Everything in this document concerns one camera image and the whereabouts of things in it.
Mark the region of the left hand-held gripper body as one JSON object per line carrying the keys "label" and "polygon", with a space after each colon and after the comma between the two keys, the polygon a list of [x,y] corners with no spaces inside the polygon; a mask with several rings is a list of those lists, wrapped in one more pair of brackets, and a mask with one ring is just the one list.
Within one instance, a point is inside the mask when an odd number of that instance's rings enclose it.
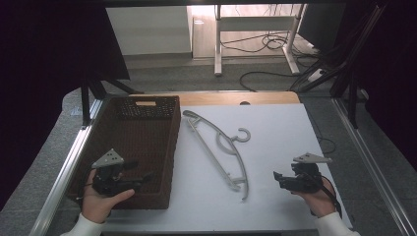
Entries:
{"label": "left hand-held gripper body", "polygon": [[129,166],[114,148],[95,161],[91,168],[95,170],[92,187],[100,195],[106,197],[114,197],[131,189],[139,191],[143,185],[142,179],[124,180],[122,178],[122,172]]}

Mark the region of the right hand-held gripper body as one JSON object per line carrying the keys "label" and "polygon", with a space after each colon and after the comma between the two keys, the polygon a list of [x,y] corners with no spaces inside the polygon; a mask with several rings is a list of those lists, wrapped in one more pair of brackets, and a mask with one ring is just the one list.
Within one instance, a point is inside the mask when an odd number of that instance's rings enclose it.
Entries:
{"label": "right hand-held gripper body", "polygon": [[324,184],[318,163],[331,163],[331,158],[306,152],[293,158],[291,169],[294,177],[284,177],[289,182],[290,191],[313,194],[317,193]]}

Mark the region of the brown woven basket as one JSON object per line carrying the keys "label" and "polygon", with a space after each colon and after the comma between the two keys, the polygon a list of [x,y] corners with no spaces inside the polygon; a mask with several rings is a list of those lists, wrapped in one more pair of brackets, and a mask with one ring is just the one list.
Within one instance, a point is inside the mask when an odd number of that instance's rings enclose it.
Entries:
{"label": "brown woven basket", "polygon": [[91,165],[114,148],[127,161],[138,161],[124,170],[124,180],[152,172],[153,178],[118,209],[167,209],[174,168],[174,152],[180,128],[180,98],[177,96],[112,97],[99,111],[81,153],[67,196],[82,195]]}

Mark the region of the grey plastic clothes hanger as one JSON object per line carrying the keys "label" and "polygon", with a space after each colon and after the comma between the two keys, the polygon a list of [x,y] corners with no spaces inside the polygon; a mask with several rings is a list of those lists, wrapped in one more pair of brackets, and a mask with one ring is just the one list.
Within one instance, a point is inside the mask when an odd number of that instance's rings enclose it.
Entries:
{"label": "grey plastic clothes hanger", "polygon": [[[224,181],[226,182],[228,187],[231,190],[233,190],[235,192],[238,192],[238,191],[241,190],[241,188],[243,186],[244,192],[243,192],[243,196],[242,196],[241,201],[245,202],[249,197],[249,190],[250,190],[249,180],[248,180],[247,171],[246,171],[244,161],[242,159],[242,156],[241,156],[239,150],[235,146],[235,143],[246,143],[246,142],[248,142],[249,140],[251,140],[251,133],[245,128],[239,128],[238,131],[243,132],[245,134],[245,137],[239,137],[239,136],[229,137],[220,128],[218,128],[216,125],[211,123],[211,121],[209,121],[208,119],[204,118],[203,116],[201,116],[200,114],[198,114],[194,111],[184,110],[182,112],[182,114],[187,118],[187,122],[188,122],[190,128],[196,134],[198,141],[200,142],[200,144],[206,150],[206,152],[207,152],[208,156],[211,158],[215,168],[219,172],[220,176],[224,179]],[[201,132],[198,130],[198,124],[199,123],[204,123],[207,126],[211,127],[215,132],[215,139],[214,140],[215,140],[217,146],[219,147],[219,149],[223,153],[234,156],[237,159],[237,162],[239,164],[239,168],[240,168],[240,171],[241,171],[241,176],[232,177],[224,169],[224,167],[220,164],[218,158],[216,157],[216,155],[214,154],[212,149],[209,147],[209,145],[206,142],[206,140],[204,139],[204,137],[201,135]]]}

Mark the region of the person's left hand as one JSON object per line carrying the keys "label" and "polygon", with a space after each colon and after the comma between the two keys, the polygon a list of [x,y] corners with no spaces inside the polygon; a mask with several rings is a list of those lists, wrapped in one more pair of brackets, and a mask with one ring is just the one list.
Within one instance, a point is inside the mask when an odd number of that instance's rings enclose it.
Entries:
{"label": "person's left hand", "polygon": [[84,186],[82,216],[89,221],[101,224],[105,222],[114,206],[133,197],[135,191],[129,189],[114,197],[102,196],[92,187],[95,172],[96,170],[93,169],[89,173],[88,180]]}

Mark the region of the person's right hand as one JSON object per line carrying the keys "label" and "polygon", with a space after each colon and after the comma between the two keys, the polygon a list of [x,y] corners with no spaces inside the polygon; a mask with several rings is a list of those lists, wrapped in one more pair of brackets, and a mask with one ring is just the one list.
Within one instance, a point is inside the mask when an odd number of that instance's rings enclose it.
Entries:
{"label": "person's right hand", "polygon": [[293,192],[293,195],[301,197],[316,217],[324,217],[336,212],[336,206],[323,190],[314,194]]}

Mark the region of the white table mat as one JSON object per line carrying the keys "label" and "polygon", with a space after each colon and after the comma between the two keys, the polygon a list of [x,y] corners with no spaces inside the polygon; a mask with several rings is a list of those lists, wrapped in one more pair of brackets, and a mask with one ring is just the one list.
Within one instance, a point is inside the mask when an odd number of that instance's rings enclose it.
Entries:
{"label": "white table mat", "polygon": [[[244,188],[231,190],[190,128],[181,120],[174,155],[170,205],[166,210],[115,210],[104,231],[118,234],[255,233],[312,230],[315,218],[304,201],[281,189],[273,172],[292,175],[293,158],[321,154],[322,150],[303,104],[214,105],[192,109],[220,128],[227,136],[251,140],[235,143],[249,180]],[[223,153],[214,130],[204,123],[198,130],[220,164],[232,176],[241,176],[237,159]]]}

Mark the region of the black metal stand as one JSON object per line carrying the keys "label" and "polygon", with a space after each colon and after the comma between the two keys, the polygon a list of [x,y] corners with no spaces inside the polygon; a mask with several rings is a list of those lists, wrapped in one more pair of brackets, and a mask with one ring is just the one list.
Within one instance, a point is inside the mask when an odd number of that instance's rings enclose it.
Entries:
{"label": "black metal stand", "polygon": [[303,81],[306,81],[307,76],[311,74],[312,70],[318,69],[319,66],[322,65],[322,62],[318,61],[314,63],[303,75],[301,75],[289,88],[290,91],[303,93],[323,84],[324,82],[327,82],[330,79],[335,79],[329,90],[329,94],[333,98],[341,98],[344,93],[348,91],[347,120],[354,129],[358,128],[356,122],[358,81],[354,78],[354,67],[358,62],[363,46],[367,42],[375,25],[385,11],[387,2],[379,3],[378,1],[374,1],[372,6],[372,10],[364,16],[358,25],[358,28],[354,30],[354,43],[349,50],[346,50],[346,55],[343,57],[342,62],[338,63],[336,67],[332,68],[326,74],[319,76],[315,81],[310,82],[307,85],[303,85]]}
{"label": "black metal stand", "polygon": [[99,100],[105,99],[109,92],[105,89],[102,82],[108,82],[112,86],[121,89],[127,94],[144,94],[143,91],[130,88],[127,85],[119,82],[116,79],[112,79],[103,73],[94,72],[91,76],[84,76],[82,78],[81,94],[82,94],[82,111],[83,111],[83,128],[89,126],[91,123],[91,112],[89,105],[89,94]]}

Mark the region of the white power strip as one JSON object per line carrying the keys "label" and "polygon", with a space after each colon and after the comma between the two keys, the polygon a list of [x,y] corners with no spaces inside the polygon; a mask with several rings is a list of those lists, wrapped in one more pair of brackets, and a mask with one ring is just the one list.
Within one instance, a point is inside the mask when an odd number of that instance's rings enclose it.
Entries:
{"label": "white power strip", "polygon": [[327,71],[324,69],[318,69],[316,72],[314,72],[309,78],[308,81],[311,83],[318,78],[320,78],[322,75],[324,75]]}

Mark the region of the dark curtain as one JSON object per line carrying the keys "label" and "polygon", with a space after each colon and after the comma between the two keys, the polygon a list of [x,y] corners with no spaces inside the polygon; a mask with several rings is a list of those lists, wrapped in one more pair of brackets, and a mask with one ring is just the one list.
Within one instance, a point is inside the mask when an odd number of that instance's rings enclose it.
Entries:
{"label": "dark curtain", "polygon": [[417,170],[417,0],[347,0],[337,38],[386,4],[354,66],[366,109]]}
{"label": "dark curtain", "polygon": [[106,9],[72,0],[0,0],[0,210],[62,110],[88,80],[128,80]]}

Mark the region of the white cabinet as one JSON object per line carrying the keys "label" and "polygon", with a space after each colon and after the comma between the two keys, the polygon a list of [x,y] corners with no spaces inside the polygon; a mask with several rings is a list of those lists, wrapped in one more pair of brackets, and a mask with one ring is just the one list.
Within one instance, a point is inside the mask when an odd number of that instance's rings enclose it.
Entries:
{"label": "white cabinet", "polygon": [[190,53],[186,6],[107,8],[123,55]]}

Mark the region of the dark panel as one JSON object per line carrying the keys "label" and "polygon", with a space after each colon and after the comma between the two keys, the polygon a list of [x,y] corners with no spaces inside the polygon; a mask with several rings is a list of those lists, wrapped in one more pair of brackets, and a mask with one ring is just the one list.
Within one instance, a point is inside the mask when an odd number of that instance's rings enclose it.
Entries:
{"label": "dark panel", "polygon": [[344,3],[308,4],[298,34],[322,52],[331,50],[335,44],[344,9]]}

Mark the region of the aluminium rail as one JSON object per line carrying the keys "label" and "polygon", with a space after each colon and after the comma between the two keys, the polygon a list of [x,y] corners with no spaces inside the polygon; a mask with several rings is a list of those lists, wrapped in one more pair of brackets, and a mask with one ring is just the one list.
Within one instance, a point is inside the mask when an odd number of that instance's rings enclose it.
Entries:
{"label": "aluminium rail", "polygon": [[405,207],[399,200],[397,194],[389,185],[380,166],[374,159],[371,150],[363,139],[358,128],[355,128],[348,119],[347,109],[340,98],[332,98],[331,102],[340,117],[347,133],[350,136],[354,146],[357,148],[364,165],[366,166],[373,182],[375,183],[382,199],[384,200],[389,213],[397,225],[402,236],[417,236],[417,228],[413,226]]}
{"label": "aluminium rail", "polygon": [[58,176],[41,208],[39,215],[30,231],[30,236],[45,236],[53,218],[61,205],[61,202],[70,186],[71,179],[75,173],[76,167],[80,162],[81,153],[84,150],[87,140],[93,128],[93,122],[96,120],[98,113],[103,106],[103,100],[96,99],[89,108],[88,117],[92,123],[83,125],[76,136],[70,151],[58,173]]}

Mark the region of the white metal desk frame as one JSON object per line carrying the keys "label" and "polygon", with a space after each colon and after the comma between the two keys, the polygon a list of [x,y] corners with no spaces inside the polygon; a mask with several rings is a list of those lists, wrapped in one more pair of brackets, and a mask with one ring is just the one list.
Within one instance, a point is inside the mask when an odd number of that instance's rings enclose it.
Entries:
{"label": "white metal desk frame", "polygon": [[215,48],[214,74],[222,75],[222,54],[220,37],[223,32],[230,31],[287,31],[288,38],[282,52],[293,75],[299,75],[300,70],[292,53],[292,46],[302,19],[305,5],[301,4],[295,16],[265,16],[265,17],[222,17],[221,6],[214,6],[215,16]]}

